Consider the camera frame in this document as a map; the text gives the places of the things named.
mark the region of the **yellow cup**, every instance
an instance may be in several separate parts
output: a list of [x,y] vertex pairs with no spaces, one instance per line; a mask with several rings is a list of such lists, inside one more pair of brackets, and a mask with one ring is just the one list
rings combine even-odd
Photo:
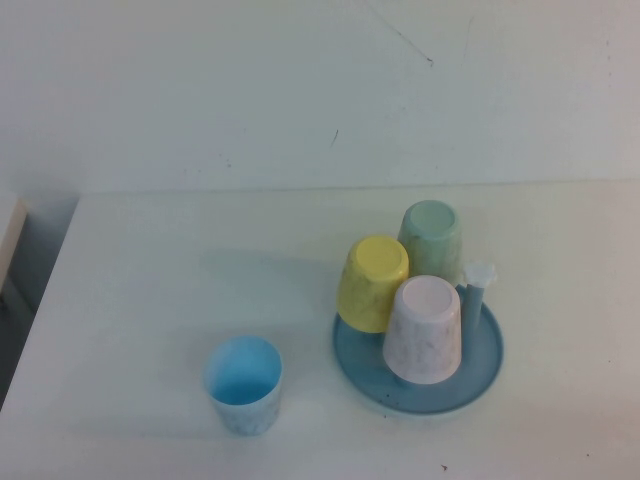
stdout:
[[409,276],[409,256],[402,244],[372,235],[351,247],[338,287],[338,313],[366,333],[387,330],[393,297]]

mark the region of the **round blue saucer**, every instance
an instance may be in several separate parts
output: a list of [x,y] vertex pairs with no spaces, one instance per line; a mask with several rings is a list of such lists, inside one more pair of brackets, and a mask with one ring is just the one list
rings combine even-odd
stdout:
[[[456,290],[464,300],[466,289]],[[500,327],[485,304],[473,342],[463,346],[460,367],[443,382],[418,385],[397,377],[382,358],[383,340],[384,333],[354,330],[336,315],[333,346],[351,383],[385,407],[418,415],[449,412],[476,400],[498,376],[504,354]]]

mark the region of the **light blue cup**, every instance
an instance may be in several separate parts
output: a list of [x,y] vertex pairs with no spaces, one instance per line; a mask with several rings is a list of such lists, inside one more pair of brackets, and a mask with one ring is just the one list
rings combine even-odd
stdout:
[[209,358],[204,386],[229,430],[260,435],[273,425],[280,410],[280,353],[261,337],[232,338]]

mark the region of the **green cup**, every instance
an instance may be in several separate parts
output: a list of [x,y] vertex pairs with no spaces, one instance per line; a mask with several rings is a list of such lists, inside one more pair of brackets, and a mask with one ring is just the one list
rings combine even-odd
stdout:
[[398,241],[409,255],[409,276],[433,275],[456,286],[461,272],[462,236],[458,214],[438,200],[409,207]]

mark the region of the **cup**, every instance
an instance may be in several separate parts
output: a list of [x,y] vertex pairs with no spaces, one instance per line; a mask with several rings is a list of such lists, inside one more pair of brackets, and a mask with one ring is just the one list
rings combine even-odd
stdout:
[[462,237],[458,215],[451,206],[425,200],[409,207],[398,241],[409,255],[410,277],[434,275],[457,285]]
[[366,333],[386,331],[396,290],[409,275],[409,257],[396,239],[372,235],[349,251],[338,287],[338,314]]
[[421,275],[395,295],[382,346],[387,366],[412,383],[446,380],[462,359],[460,297],[442,278]]
[[264,338],[240,336],[216,348],[204,386],[222,423],[238,435],[260,435],[280,409],[282,359]]

